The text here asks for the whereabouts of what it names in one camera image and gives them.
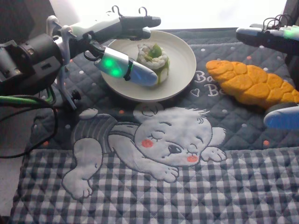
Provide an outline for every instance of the bear nose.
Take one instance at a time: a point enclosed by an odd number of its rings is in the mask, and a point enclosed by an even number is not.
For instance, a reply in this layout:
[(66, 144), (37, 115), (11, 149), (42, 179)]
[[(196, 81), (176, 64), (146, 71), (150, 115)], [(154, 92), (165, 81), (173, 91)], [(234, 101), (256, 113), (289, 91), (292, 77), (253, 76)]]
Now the bear nose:
[(169, 152), (171, 154), (177, 154), (177, 153), (181, 153), (182, 152), (182, 150), (178, 146), (176, 146), (176, 145), (169, 145), (168, 146), (168, 150), (169, 150)]

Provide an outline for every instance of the orange bread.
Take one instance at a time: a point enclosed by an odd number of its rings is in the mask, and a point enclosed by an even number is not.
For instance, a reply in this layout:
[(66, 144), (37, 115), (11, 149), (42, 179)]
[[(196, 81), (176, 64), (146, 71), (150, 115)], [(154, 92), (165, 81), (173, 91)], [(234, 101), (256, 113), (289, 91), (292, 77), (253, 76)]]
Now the orange bread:
[(280, 104), (299, 103), (299, 92), (275, 74), (241, 62), (209, 61), (206, 68), (228, 95), (240, 103), (264, 109)]

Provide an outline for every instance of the heart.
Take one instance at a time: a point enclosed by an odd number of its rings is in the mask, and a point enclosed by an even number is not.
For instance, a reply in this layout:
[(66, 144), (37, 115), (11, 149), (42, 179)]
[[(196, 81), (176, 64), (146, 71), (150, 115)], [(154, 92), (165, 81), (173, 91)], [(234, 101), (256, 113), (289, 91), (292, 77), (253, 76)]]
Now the heart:
[(200, 91), (199, 91), (199, 89), (195, 89), (195, 90), (191, 90), (190, 93), (196, 97), (199, 97)]

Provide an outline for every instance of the white background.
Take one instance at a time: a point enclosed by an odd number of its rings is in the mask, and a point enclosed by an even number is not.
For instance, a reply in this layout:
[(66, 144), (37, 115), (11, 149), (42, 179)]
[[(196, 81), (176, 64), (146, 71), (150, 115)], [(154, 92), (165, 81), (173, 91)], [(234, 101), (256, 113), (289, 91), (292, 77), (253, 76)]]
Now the white background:
[(144, 6), (148, 15), (159, 16), (155, 29), (228, 28), (261, 24), (283, 12), (286, 0), (50, 0), (63, 25), (93, 18), (118, 5), (123, 15), (138, 15)]

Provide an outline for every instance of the toy bread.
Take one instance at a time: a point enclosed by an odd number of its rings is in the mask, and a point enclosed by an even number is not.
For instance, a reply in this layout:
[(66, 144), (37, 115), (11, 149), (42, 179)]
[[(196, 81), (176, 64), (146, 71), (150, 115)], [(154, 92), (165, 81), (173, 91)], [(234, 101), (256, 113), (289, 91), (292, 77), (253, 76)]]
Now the toy bread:
[(241, 62), (209, 61), (206, 68), (228, 95), (240, 103), (264, 109), (280, 103), (299, 103), (299, 92), (278, 75)]
[(165, 81), (169, 73), (169, 58), (157, 44), (138, 44), (137, 62), (153, 70), (158, 76), (156, 84)]

